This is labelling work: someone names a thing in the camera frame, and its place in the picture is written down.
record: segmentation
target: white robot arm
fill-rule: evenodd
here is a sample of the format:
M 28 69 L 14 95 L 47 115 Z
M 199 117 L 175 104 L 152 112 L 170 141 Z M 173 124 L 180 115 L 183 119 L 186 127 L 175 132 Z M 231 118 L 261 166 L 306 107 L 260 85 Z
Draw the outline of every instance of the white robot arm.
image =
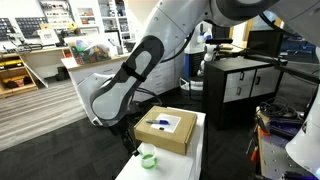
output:
M 298 34 L 320 46 L 320 0 L 160 0 L 149 16 L 144 37 L 105 86 L 90 97 L 95 125 L 117 125 L 127 113 L 134 91 L 150 71 L 167 57 L 202 20 L 231 27 L 265 10 L 277 14 Z M 320 178 L 320 91 L 307 117 L 304 130 L 286 147 L 302 167 Z

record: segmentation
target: pen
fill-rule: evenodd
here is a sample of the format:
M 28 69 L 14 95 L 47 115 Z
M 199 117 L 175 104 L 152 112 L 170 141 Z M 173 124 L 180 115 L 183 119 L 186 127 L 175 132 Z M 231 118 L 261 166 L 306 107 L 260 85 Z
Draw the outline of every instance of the pen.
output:
M 146 122 L 151 124 L 170 125 L 170 123 L 167 120 L 146 120 Z

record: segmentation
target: computer monitor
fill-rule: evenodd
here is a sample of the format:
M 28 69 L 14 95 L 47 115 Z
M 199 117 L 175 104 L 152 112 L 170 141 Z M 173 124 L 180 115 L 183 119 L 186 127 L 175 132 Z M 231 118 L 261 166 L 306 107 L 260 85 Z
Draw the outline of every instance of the computer monitor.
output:
M 249 54 L 278 57 L 283 34 L 273 30 L 250 31 L 247 48 Z

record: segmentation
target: black cabinet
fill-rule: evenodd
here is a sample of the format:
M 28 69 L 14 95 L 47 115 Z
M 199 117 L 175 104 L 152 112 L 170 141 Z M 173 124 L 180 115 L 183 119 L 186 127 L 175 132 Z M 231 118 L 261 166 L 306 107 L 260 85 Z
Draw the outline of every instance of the black cabinet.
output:
M 206 63 L 202 108 L 209 124 L 222 129 L 252 123 L 255 107 L 275 97 L 282 75 L 269 63 L 244 58 Z

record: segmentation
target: cardboard box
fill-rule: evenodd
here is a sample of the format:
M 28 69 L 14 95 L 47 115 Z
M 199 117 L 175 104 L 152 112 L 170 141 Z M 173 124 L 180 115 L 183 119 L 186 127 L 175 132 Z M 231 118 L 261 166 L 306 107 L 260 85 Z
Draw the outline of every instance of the cardboard box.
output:
M 146 120 L 157 119 L 159 115 L 160 117 L 172 117 L 169 120 L 169 122 L 172 120 L 170 122 L 171 127 L 168 125 L 153 125 L 146 122 Z M 134 126 L 134 134 L 136 139 L 142 142 L 150 143 L 181 155 L 186 155 L 196 121 L 197 115 L 194 113 L 154 106 Z

